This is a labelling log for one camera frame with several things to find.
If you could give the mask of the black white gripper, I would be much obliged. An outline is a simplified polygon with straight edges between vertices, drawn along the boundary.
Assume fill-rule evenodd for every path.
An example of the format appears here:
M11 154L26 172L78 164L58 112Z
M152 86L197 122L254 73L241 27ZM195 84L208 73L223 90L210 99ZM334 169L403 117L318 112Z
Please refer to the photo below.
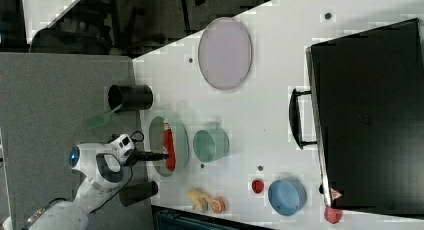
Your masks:
M134 157L134 152L137 152L136 144L143 141L143 133L113 134L109 138L109 143L114 147L116 157L123 166L133 166L138 162L138 159ZM169 155L167 153L146 153L147 161L161 161L168 158Z

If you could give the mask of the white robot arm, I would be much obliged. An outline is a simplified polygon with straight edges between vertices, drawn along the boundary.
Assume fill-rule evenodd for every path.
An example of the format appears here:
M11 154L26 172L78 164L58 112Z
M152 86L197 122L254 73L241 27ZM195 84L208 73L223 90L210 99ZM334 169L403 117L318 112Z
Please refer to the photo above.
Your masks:
M158 193L156 182L131 184L132 167L140 161L169 158L163 151L139 151L136 140L121 134L108 143L78 144L70 151L71 169L84 175L73 200L56 199L35 211L21 230L86 230L88 216L114 196L125 207L144 201Z

